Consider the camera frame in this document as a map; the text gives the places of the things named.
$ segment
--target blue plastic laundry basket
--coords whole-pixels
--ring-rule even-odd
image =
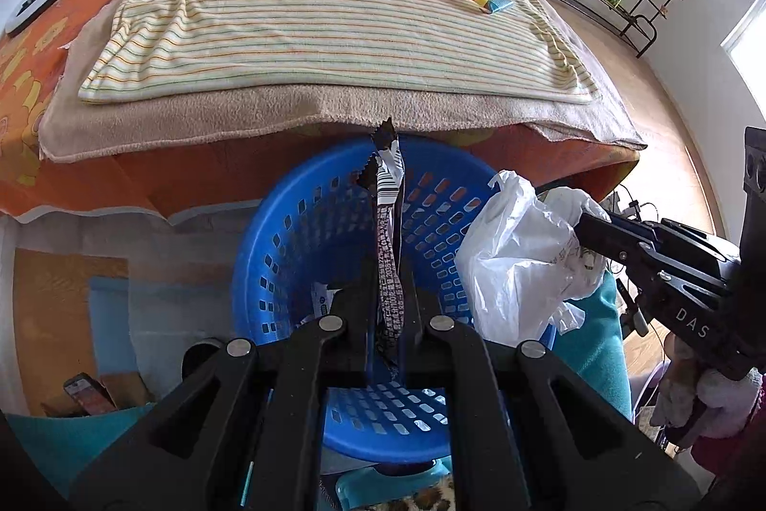
[[[481,206],[496,192],[495,171],[468,152],[402,137],[405,159],[402,253],[418,287],[439,294],[445,314],[471,314],[455,252]],[[257,345],[281,340],[312,312],[313,282],[352,280],[374,252],[367,193],[354,184],[373,149],[368,138],[300,165],[260,205],[241,243],[232,298],[236,330]],[[541,341],[554,339],[548,327]],[[411,464],[450,454],[446,400],[438,389],[399,384],[328,392],[324,442],[344,455]]]

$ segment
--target cardboard box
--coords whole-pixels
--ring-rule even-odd
[[[141,375],[137,372],[115,373],[102,375],[99,379],[106,388],[112,403],[118,410],[139,408],[153,401],[152,395],[144,385]],[[83,409],[72,400],[72,397],[62,392],[60,395],[44,400],[41,404],[43,412],[49,418],[72,418],[87,416]]]

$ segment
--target orange floral bedsheet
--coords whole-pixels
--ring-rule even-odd
[[[167,148],[74,164],[41,161],[37,129],[69,43],[110,0],[58,0],[14,38],[0,38],[0,210],[28,221],[49,210],[98,214],[137,208],[163,216],[263,197],[290,168],[349,135],[328,125],[265,137]],[[551,143],[523,125],[434,133],[535,185],[559,178],[595,197],[635,166],[628,148]]]

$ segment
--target leopard print fabric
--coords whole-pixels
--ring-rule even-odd
[[[355,511],[455,511],[455,485],[447,474],[436,485],[399,500],[360,506]]]

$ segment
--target metal clothes rack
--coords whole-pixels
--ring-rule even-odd
[[[654,21],[660,16],[664,20],[667,20],[667,7],[673,0],[666,0],[665,3],[660,5],[657,5],[654,0],[637,0],[636,3],[633,4],[633,7],[631,7],[629,10],[621,7],[620,5],[614,7],[606,0],[600,0],[607,7],[609,7],[613,13],[618,15],[620,19],[625,21],[625,27],[622,29],[619,28],[619,26],[614,25],[612,22],[610,22],[610,20],[604,18],[604,16],[601,16],[577,0],[559,1],[565,3],[569,7],[572,7],[576,11],[583,13],[585,16],[588,16],[595,22],[599,23],[601,26],[612,31],[614,35],[617,35],[620,39],[629,44],[636,51],[637,57],[642,57],[642,55],[646,53],[646,51],[650,49],[650,47],[657,40],[657,29],[656,26],[654,26]],[[651,17],[642,12],[644,7],[646,7],[643,5],[643,3],[647,3],[654,10],[654,14]],[[646,39],[646,44],[643,47],[638,47],[638,45],[628,35],[631,28],[637,30],[637,32]]]

